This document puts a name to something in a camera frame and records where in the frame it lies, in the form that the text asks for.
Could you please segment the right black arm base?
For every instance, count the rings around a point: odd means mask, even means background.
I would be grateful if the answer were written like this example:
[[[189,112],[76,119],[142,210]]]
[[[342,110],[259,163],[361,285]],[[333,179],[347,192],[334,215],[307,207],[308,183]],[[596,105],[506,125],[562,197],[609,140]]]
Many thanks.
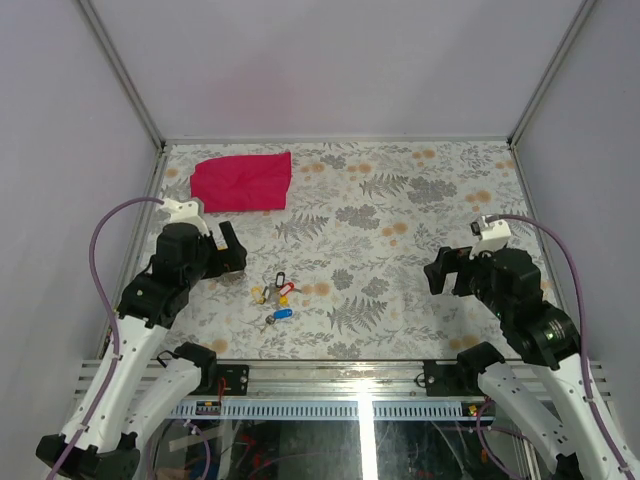
[[[458,361],[423,360],[414,383],[428,397],[468,396],[473,392]]]

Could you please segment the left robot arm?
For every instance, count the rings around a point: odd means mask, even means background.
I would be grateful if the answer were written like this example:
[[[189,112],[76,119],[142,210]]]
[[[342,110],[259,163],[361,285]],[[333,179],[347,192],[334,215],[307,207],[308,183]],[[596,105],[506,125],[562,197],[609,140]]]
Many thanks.
[[[202,280],[245,269],[247,251],[232,224],[222,222],[219,228],[223,249],[208,229],[194,224],[163,228],[149,270],[123,292],[111,344],[82,403],[60,433],[42,437],[36,448],[51,478],[133,478],[150,437],[168,414],[190,394],[219,390],[216,353],[185,342],[171,352],[153,385],[136,393],[193,288]]]

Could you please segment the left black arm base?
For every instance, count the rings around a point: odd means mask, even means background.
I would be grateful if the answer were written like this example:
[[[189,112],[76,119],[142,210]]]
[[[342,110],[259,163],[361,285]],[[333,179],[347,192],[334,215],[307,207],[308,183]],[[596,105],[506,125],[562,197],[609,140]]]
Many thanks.
[[[221,398],[246,396],[250,367],[246,364],[222,364],[217,367],[215,386]]]

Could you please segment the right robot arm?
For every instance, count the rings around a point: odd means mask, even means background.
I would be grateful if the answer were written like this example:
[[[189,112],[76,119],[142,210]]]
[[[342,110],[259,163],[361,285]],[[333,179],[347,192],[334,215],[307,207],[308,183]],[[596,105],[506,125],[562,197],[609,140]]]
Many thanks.
[[[463,392],[493,400],[556,479],[638,478],[639,461],[583,361],[579,334],[568,315],[544,299],[541,272],[526,251],[504,247],[474,256],[470,248],[442,247],[424,273],[434,295],[455,275],[453,295],[473,296],[496,316],[554,408],[530,393],[488,342],[458,355],[455,378]]]

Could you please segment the blue tag key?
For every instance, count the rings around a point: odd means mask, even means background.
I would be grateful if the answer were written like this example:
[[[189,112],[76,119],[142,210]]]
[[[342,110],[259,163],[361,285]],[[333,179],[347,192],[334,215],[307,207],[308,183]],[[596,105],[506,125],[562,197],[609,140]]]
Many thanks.
[[[264,333],[269,327],[275,325],[277,322],[289,319],[292,316],[293,310],[290,308],[275,311],[273,314],[270,314],[265,318],[264,326],[262,327],[260,333]]]

